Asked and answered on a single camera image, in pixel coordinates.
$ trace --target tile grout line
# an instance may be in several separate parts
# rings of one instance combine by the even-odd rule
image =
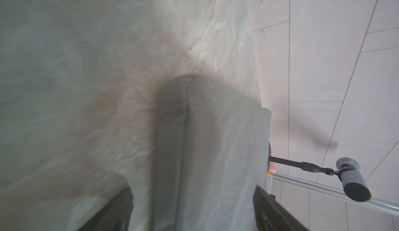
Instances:
[[[391,217],[392,217],[393,230],[396,231],[395,222],[393,221],[393,215],[391,215]]]
[[[282,183],[281,183],[281,189],[280,189],[280,202],[279,202],[279,204],[281,204],[281,198],[282,198]]]
[[[348,231],[349,231],[349,218],[348,218],[348,206],[345,202],[345,208],[346,208],[346,222],[348,223]]]
[[[339,111],[324,111],[324,110],[290,110],[290,111],[301,111],[301,112],[339,112]]]
[[[334,209],[334,210],[339,211],[339,212],[342,212],[342,213],[346,213],[346,212],[343,212],[343,211],[341,211],[341,210],[338,210],[338,209],[335,209],[335,208],[332,208],[332,207],[328,207],[328,206],[323,205],[323,204],[318,204],[318,205],[322,205],[322,206],[324,206],[324,207],[331,208],[331,209]]]
[[[285,22],[289,22],[289,20],[284,21],[284,22],[279,22],[279,23],[276,23],[276,24],[273,24],[273,25],[270,25],[270,26],[266,26],[266,27],[263,27],[263,28],[260,28],[260,29],[257,29],[257,30],[253,30],[253,31],[251,31],[251,33],[252,33],[252,32],[256,32],[256,31],[259,31],[259,30],[262,30],[262,29],[265,29],[265,28],[270,28],[270,27],[273,27],[273,26],[276,26],[276,25],[278,25],[278,24],[282,24],[282,23],[285,23]]]
[[[393,48],[382,48],[382,49],[375,49],[375,50],[369,50],[369,51],[362,51],[361,53],[374,52],[374,51],[380,51],[380,50],[387,50],[387,49],[393,49]]]
[[[354,146],[354,145],[346,145],[346,144],[336,144],[336,145],[349,146],[349,147],[357,147],[357,148],[363,148],[363,149],[369,149],[369,150],[388,151],[388,150],[380,150],[380,149],[367,148],[367,147]]]
[[[337,218],[335,218],[335,217],[332,217],[332,216],[329,216],[329,215],[323,214],[323,213],[321,213],[321,212],[317,212],[317,211],[314,211],[314,210],[311,210],[311,209],[309,210],[309,212],[310,212],[310,211],[313,211],[313,212],[319,213],[319,214],[321,214],[321,215],[328,216],[328,217],[330,217],[330,218],[333,218],[333,219],[335,219],[335,220],[337,220],[337,221],[341,221],[341,222],[347,223],[346,221],[342,221],[342,220],[340,220],[340,219],[337,219]]]
[[[384,170],[384,169],[377,169],[377,170],[383,170],[383,171],[386,171],[386,172],[391,172],[391,173],[399,174],[399,172],[391,171],[391,170]]]
[[[290,47],[291,47],[291,0],[288,0],[288,152],[290,154]],[[287,175],[290,175],[290,166],[287,167]]]
[[[377,176],[383,176],[383,177],[385,177],[385,178],[389,178],[389,179],[397,179],[396,177],[393,177],[393,176],[386,176],[386,175],[379,175],[379,174],[377,174]]]
[[[362,45],[360,46],[359,54],[357,55],[357,59],[356,59],[355,65],[354,65],[354,67],[353,67],[353,71],[352,71],[352,74],[351,74],[350,79],[349,79],[348,87],[346,88],[345,95],[344,95],[344,99],[342,100],[342,104],[341,104],[340,111],[338,112],[337,120],[335,121],[334,128],[332,129],[331,138],[330,138],[330,141],[328,142],[327,149],[326,149],[326,154],[324,154],[324,159],[323,159],[322,166],[323,166],[324,161],[325,161],[325,159],[326,159],[326,155],[327,155],[327,152],[328,152],[328,148],[330,147],[331,139],[332,139],[332,136],[333,136],[333,134],[334,134],[335,127],[337,126],[338,118],[340,117],[340,113],[341,113],[341,110],[342,110],[342,106],[344,105],[344,101],[345,101],[345,98],[346,98],[346,94],[348,93],[348,89],[349,89],[349,86],[350,86],[350,82],[351,82],[351,80],[352,80],[353,74],[355,73],[357,61],[359,60],[360,53],[362,52],[362,48],[363,48],[364,41],[366,40],[367,31],[369,31],[370,24],[372,23],[372,19],[373,19],[374,11],[376,10],[376,7],[377,7],[377,3],[378,3],[378,0],[376,0],[376,4],[374,5],[374,9],[373,9],[372,15],[371,15],[371,17],[370,17],[369,25],[367,25],[366,33],[364,34],[363,42],[362,42]]]
[[[376,169],[378,168],[378,166],[382,163],[382,161],[391,153],[391,151],[393,150],[393,148],[395,148],[397,146],[397,144],[399,143],[399,140],[396,142],[396,144],[391,148],[391,150],[385,155],[385,157],[383,159],[381,159],[381,161],[377,164],[377,166],[373,169],[373,171],[369,174],[369,176],[366,178],[365,181],[367,181],[367,179],[369,179],[369,177],[374,173],[374,171],[376,171]]]
[[[309,190],[309,214],[308,214],[308,217],[309,217],[308,228],[310,229],[310,190]]]
[[[319,102],[342,102],[342,101],[290,101],[289,103],[319,103]]]
[[[372,33],[377,33],[377,32],[382,32],[382,31],[387,31],[387,30],[392,30],[392,29],[397,29],[399,27],[396,28],[388,28],[388,29],[383,29],[383,30],[377,30],[377,31],[373,31],[373,32],[368,32],[368,34],[372,34]]]
[[[348,139],[348,138],[341,138],[341,137],[338,137],[338,136],[334,136],[333,138],[336,138],[336,139]],[[372,143],[380,143],[380,144],[392,144],[392,143],[384,143],[384,142],[369,141],[369,140],[362,140],[362,139],[349,139],[349,140],[364,141],[364,142],[372,142]]]
[[[291,154],[300,155],[300,156],[308,156],[308,155],[298,154],[298,153],[291,153]],[[321,158],[318,158],[318,157],[316,157],[316,156],[308,156],[308,157],[315,158],[315,159],[321,159]]]

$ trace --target black metal rod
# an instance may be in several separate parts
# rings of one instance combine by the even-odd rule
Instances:
[[[294,166],[297,168],[301,168],[302,169],[302,163],[296,162],[296,161],[291,161],[291,160],[287,160],[287,159],[280,159],[280,158],[276,158],[271,156],[270,157],[270,161],[278,163],[278,164],[286,164],[289,166]]]

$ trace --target gray sofa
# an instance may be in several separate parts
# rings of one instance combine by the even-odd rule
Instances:
[[[199,75],[174,79],[159,100],[154,230],[254,230],[271,111]]]

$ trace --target tiled floor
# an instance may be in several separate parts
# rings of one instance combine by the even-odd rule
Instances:
[[[310,231],[398,231],[399,217],[273,182],[276,200]]]
[[[399,204],[399,0],[247,4],[262,105],[273,114],[272,155],[331,168],[354,158],[373,197]],[[277,172],[342,188],[324,174],[280,164]],[[285,203],[290,189],[273,188]],[[307,226],[319,230],[311,219],[325,218],[314,212],[321,207],[309,206]]]

